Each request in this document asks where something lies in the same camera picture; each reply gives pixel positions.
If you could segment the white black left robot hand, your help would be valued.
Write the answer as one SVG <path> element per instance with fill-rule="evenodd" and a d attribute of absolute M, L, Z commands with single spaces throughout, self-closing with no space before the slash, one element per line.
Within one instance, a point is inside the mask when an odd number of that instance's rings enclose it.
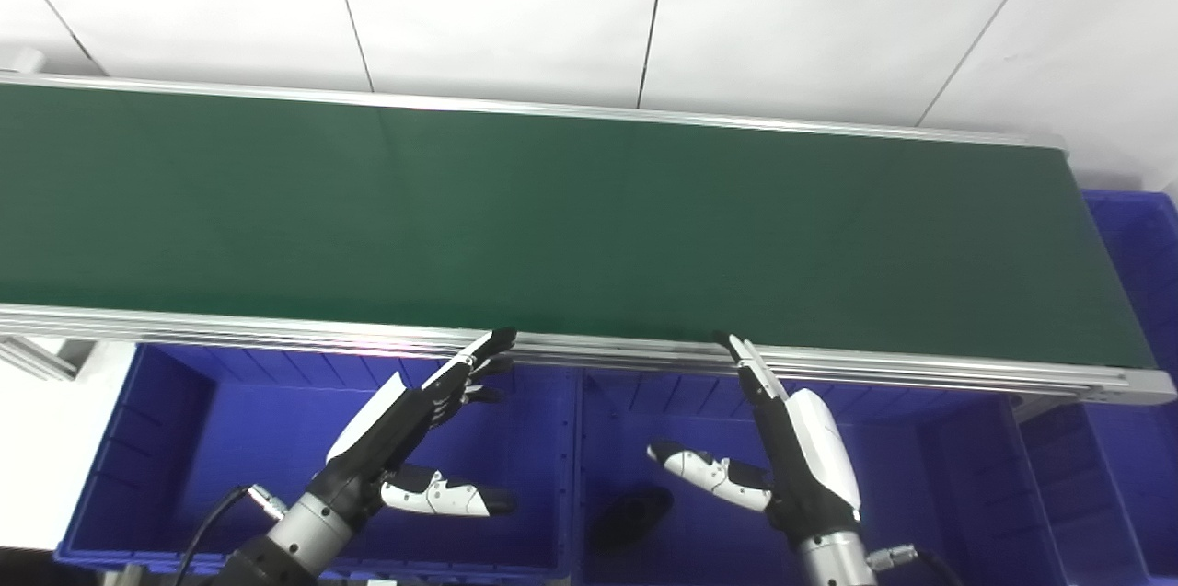
<path fill-rule="evenodd" d="M 410 465 L 428 432 L 471 403 L 492 403 L 499 391 L 483 384 L 508 373 L 514 327 L 497 327 L 446 360 L 421 386 L 393 375 L 373 393 L 329 448 L 327 465 L 307 483 L 313 511 L 337 516 L 353 531 L 382 508 L 432 516 L 487 518 L 512 513 L 512 492 L 446 478 L 437 467 Z"/>

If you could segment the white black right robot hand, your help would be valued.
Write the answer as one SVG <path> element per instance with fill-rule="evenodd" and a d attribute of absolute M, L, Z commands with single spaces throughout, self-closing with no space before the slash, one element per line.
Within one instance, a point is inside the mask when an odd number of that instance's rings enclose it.
<path fill-rule="evenodd" d="M 762 513 L 792 552 L 821 536 L 859 534 L 861 495 L 828 404 L 809 389 L 788 393 L 750 341 L 716 332 L 732 355 L 769 468 L 655 440 L 646 453 L 673 476 Z"/>

